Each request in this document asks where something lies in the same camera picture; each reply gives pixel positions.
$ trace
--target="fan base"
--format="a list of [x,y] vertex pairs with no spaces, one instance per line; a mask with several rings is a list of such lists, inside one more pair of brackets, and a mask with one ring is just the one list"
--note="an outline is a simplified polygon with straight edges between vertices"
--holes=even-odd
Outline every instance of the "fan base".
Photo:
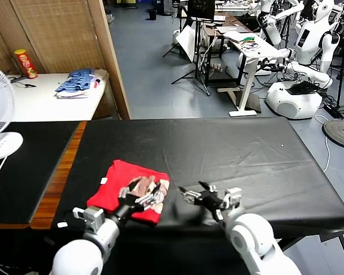
[[5,132],[0,133],[0,159],[10,156],[20,148],[23,137],[20,133]]

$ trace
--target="red t-shirt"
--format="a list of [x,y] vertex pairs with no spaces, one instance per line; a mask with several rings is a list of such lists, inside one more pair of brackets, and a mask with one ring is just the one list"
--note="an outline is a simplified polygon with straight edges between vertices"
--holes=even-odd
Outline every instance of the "red t-shirt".
[[[148,186],[136,186],[138,196],[142,197],[147,192],[151,192],[155,187],[155,182],[160,181],[161,192],[164,196],[167,195],[167,190],[170,185],[170,178],[166,173],[160,173],[140,167],[131,163],[123,162],[122,160],[115,160],[112,166],[107,171],[107,181],[101,184],[98,192],[87,201],[87,206],[96,206],[102,208],[106,212],[113,212],[119,205],[118,196],[120,190],[126,187],[130,182],[140,176],[149,178],[154,176],[154,182]],[[134,213],[132,215],[135,219],[158,223],[163,209],[163,202],[157,203],[148,210],[141,213]]]

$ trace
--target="round black base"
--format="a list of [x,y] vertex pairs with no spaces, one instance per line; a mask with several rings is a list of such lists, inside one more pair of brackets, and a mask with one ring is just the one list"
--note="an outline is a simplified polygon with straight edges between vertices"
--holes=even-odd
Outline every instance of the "round black base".
[[322,132],[332,142],[344,148],[344,122],[332,120],[322,125]]

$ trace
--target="wall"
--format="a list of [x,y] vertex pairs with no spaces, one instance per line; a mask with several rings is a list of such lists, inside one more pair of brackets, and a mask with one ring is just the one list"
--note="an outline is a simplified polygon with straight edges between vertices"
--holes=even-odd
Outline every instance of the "wall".
[[106,69],[120,116],[130,118],[101,0],[0,0],[2,71],[19,72],[16,49],[26,49],[38,73]]

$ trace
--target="folded blue clothing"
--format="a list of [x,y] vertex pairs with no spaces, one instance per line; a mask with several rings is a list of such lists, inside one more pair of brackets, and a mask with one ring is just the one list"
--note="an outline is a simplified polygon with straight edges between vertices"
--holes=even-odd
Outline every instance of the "folded blue clothing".
[[90,88],[93,76],[93,69],[79,69],[69,74],[68,79],[62,83],[55,91],[76,92]]

